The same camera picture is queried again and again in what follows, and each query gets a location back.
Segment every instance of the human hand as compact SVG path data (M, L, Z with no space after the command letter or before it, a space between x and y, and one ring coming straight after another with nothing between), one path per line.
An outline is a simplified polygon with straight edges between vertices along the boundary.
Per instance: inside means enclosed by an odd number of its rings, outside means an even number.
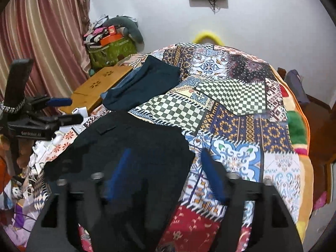
M33 147L34 140L19 138L19 158L16 160L19 168L24 168L28 165L31 148ZM3 135L0 136L0 157L5 160L6 152L10 150L10 143L6 137Z

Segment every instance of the dark folded clothing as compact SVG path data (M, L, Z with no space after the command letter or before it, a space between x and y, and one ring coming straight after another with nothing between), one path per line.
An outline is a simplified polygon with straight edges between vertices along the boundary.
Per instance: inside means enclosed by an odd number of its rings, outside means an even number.
M113 112L83 131L53 162L46 163L44 173L53 193L57 193L57 179L72 184L103 172L108 201L104 219L113 228L109 237L113 245L107 248L132 252L144 246L145 251L154 251L193 159L180 128ZM85 227L80 208L79 221Z
M109 90L103 105L112 111L129 111L178 85L180 68L148 56L141 69L125 86Z

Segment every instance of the bedspread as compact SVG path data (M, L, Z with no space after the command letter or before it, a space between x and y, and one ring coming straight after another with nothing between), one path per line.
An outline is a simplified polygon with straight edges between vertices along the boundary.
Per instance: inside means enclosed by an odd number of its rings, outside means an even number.
M120 65L141 66L147 55L134 55ZM245 180L271 179L303 239L312 209L310 130L293 93L276 71L255 56L222 46L180 43L151 55L180 67L181 82L130 113L154 124L181 127L196 154L157 251L207 252L216 235L225 207L214 199L203 172L202 148ZM108 111L102 109L99 116L105 113ZM98 118L90 118L84 126ZM78 133L71 130L66 134L46 161L55 159ZM37 208L43 207L48 197L46 188L44 192L39 184ZM253 208L254 202L246 202L237 251L247 246ZM87 246L89 237L83 229L81 232Z

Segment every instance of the green blanket section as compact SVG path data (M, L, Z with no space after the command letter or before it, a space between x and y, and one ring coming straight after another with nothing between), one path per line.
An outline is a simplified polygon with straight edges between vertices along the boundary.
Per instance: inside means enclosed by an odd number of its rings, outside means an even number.
M287 118L292 144L307 144L306 127L301 115L295 111L287 111Z

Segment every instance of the wooden floor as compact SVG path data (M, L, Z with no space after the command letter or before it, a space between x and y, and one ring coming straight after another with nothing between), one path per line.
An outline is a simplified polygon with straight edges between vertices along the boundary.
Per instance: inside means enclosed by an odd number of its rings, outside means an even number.
M325 165L336 154L336 120L329 111L315 103L304 110L310 125L309 157L314 168L314 202L327 190Z

